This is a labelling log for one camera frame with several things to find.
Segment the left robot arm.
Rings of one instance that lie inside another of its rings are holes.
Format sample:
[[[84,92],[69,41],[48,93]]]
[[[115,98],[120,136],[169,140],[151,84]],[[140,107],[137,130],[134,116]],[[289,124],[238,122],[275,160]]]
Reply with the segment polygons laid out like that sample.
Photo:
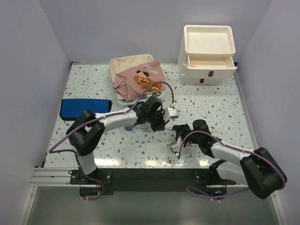
[[[112,113],[84,111],[66,132],[69,142],[77,152],[77,161],[82,170],[81,179],[92,184],[98,177],[93,151],[102,134],[144,123],[149,123],[153,131],[164,130],[169,120],[177,117],[178,111],[173,106],[164,109],[157,97],[150,97],[145,102]]]

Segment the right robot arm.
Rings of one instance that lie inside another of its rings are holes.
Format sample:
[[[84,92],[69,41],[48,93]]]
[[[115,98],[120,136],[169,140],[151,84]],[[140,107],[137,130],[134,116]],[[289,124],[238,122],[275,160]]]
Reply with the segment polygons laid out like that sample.
[[[209,179],[214,184],[232,180],[246,185],[255,196],[265,199],[287,183],[286,175],[265,148],[252,150],[229,145],[213,136],[204,120],[195,120],[192,127],[174,125],[172,130],[176,135],[170,149],[177,158],[181,157],[187,144],[194,144],[204,155],[217,159],[209,172]]]

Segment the white drawer cabinet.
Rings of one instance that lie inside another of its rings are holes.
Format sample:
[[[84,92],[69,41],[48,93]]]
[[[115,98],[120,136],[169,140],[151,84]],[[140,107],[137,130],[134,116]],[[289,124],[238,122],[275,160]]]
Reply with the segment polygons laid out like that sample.
[[[237,70],[236,52],[230,26],[185,25],[178,56],[179,82],[182,84],[218,85]]]

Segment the white laundry basket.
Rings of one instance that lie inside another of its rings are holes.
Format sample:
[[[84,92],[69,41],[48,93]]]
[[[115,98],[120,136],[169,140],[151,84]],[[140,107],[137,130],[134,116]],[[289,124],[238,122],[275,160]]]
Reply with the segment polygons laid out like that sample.
[[[159,82],[158,84],[155,84],[154,86],[152,86],[147,92],[142,93],[139,97],[141,97],[141,99],[140,99],[141,101],[146,101],[146,99],[148,99],[151,96],[162,98],[164,96],[164,91],[165,91],[165,84]],[[126,101],[120,94],[116,93],[116,95],[117,95],[117,99],[121,105],[131,105],[138,100],[138,98],[137,98],[133,101]]]

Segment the pink printed t-shirt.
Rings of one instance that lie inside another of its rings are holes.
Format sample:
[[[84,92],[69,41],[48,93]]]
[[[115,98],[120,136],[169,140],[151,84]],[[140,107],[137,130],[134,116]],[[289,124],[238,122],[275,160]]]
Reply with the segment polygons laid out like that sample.
[[[160,60],[142,63],[119,72],[114,80],[114,91],[126,101],[137,99],[145,89],[155,82],[165,81]]]

